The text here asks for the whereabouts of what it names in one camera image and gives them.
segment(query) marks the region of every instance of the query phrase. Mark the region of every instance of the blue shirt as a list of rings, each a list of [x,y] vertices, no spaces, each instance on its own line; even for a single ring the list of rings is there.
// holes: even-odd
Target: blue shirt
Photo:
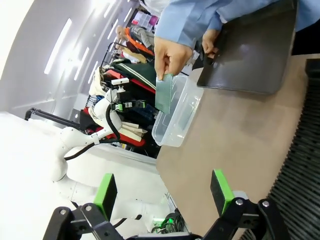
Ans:
[[[221,30],[221,18],[230,21],[279,0],[170,0],[155,31],[157,37],[194,48],[208,29]],[[320,0],[299,0],[295,29],[320,19]]]

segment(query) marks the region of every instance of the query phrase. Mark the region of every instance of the orange garment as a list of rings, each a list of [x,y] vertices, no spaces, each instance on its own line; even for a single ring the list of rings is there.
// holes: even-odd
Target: orange garment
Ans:
[[[129,42],[132,43],[137,49],[139,49],[139,50],[141,50],[141,51],[144,51],[144,52],[146,52],[146,53],[148,53],[148,54],[150,54],[150,55],[152,55],[152,56],[155,55],[152,51],[150,51],[150,50],[149,50],[148,48],[146,48],[144,45],[136,42],[136,41],[131,37],[131,35],[130,35],[130,28],[129,28],[129,27],[127,27],[127,28],[124,30],[124,32],[125,32],[126,38],[129,40]]]

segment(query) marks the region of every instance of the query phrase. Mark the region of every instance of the brown table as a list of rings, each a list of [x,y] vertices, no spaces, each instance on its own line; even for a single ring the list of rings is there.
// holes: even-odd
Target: brown table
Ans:
[[[304,102],[305,62],[292,56],[280,91],[271,96],[204,89],[181,147],[163,146],[157,170],[189,229],[204,235],[218,212],[210,191],[214,168],[253,202],[271,189],[293,139]],[[191,74],[197,81],[201,69]]]

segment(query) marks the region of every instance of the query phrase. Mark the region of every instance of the gray garment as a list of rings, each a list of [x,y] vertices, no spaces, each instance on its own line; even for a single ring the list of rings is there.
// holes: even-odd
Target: gray garment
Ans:
[[[155,35],[152,32],[144,30],[139,26],[130,27],[130,31],[146,48],[155,46]]]

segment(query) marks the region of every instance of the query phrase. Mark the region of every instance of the dark gray tray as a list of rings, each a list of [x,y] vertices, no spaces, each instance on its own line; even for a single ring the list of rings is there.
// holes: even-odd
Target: dark gray tray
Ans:
[[[296,7],[282,0],[226,23],[204,64],[199,87],[274,94],[282,86],[295,36]]]

